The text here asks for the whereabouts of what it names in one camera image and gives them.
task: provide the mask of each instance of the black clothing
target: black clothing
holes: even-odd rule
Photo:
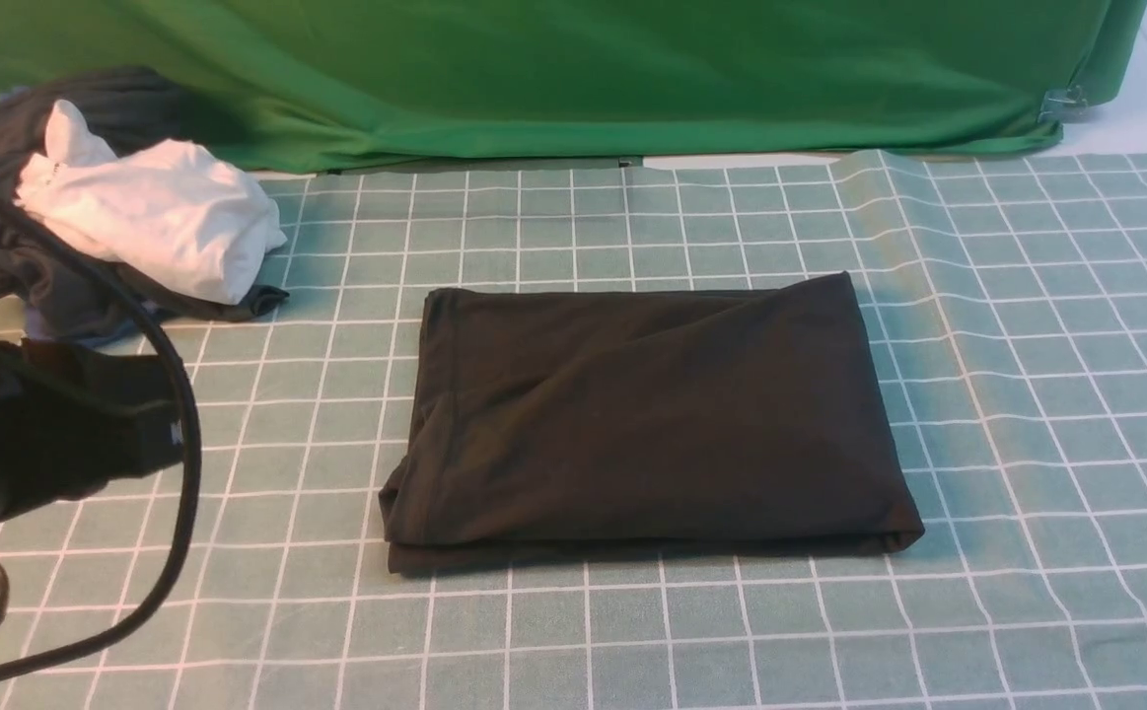
[[[880,554],[924,533],[849,274],[779,291],[440,289],[389,568]]]

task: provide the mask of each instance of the black cloth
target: black cloth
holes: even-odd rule
[[[440,289],[389,569],[881,554],[924,533],[849,274],[779,291]]]
[[[56,100],[64,99],[87,118],[92,133],[117,156],[181,138],[187,92],[142,67],[119,67],[52,80],[0,102],[0,197],[17,194],[19,173],[42,151],[42,131]],[[140,296],[158,306],[201,320],[249,320],[266,314],[288,292],[255,286],[240,305],[226,306],[180,296],[127,265],[103,264]],[[17,295],[41,314],[54,338],[104,337],[117,333],[125,315],[112,297],[0,220],[0,298]]]

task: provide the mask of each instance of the white cloth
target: white cloth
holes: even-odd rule
[[[83,255],[171,291],[233,306],[266,252],[288,242],[257,180],[198,145],[165,140],[118,158],[77,107],[56,101],[45,149],[19,174],[18,205]]]

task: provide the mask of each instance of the pile of clothes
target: pile of clothes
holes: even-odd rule
[[[180,140],[187,92],[148,68],[103,69],[0,101],[0,197],[123,280],[150,311],[251,320],[288,298],[257,283],[286,242],[251,175]],[[0,298],[42,341],[108,341],[108,292],[0,220]]]

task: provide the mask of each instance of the dark gray cloth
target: dark gray cloth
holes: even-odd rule
[[[180,117],[189,95],[143,67],[86,72],[10,95],[0,102],[0,197],[15,196],[24,163],[41,153],[42,131],[58,99],[76,104],[92,133],[108,141],[117,156],[128,156],[182,138]],[[227,306],[167,291],[125,264],[104,266],[155,305],[201,320],[249,320],[288,298],[286,291],[258,284],[239,305]],[[111,336],[126,321],[111,295],[0,220],[0,298],[10,295],[37,310],[45,331],[62,341]]]

